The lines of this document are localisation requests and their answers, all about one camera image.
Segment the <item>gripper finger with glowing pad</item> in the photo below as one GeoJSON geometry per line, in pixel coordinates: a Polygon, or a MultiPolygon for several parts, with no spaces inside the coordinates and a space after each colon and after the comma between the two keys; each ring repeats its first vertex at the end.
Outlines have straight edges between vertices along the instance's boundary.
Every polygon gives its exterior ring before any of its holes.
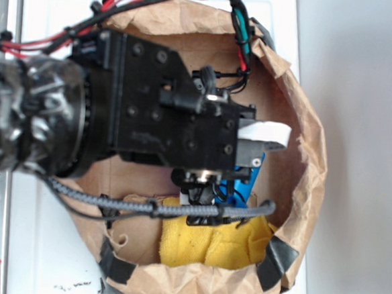
{"type": "Polygon", "coordinates": [[[238,129],[239,140],[263,143],[268,150],[284,150],[289,145],[291,127],[276,121],[241,119],[238,129]]]}

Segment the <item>black wrapped robot arm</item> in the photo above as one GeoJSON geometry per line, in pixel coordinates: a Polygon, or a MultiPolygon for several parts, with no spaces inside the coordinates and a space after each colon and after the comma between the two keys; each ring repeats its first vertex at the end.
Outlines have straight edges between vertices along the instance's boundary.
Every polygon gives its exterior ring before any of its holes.
{"type": "Polygon", "coordinates": [[[291,128],[190,74],[177,52],[115,30],[79,37],[63,60],[0,60],[0,172],[81,177],[111,156],[201,183],[246,180],[291,128]]]}

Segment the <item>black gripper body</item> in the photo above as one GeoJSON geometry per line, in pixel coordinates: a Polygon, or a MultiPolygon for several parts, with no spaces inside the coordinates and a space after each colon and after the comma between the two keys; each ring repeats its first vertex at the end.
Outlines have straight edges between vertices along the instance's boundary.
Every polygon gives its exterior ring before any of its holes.
{"type": "Polygon", "coordinates": [[[250,178],[249,166],[237,161],[238,129],[255,112],[231,99],[208,99],[173,49],[102,29],[79,37],[71,59],[85,74],[86,119],[66,177],[119,155],[192,177],[206,172],[208,181],[250,178]]]}

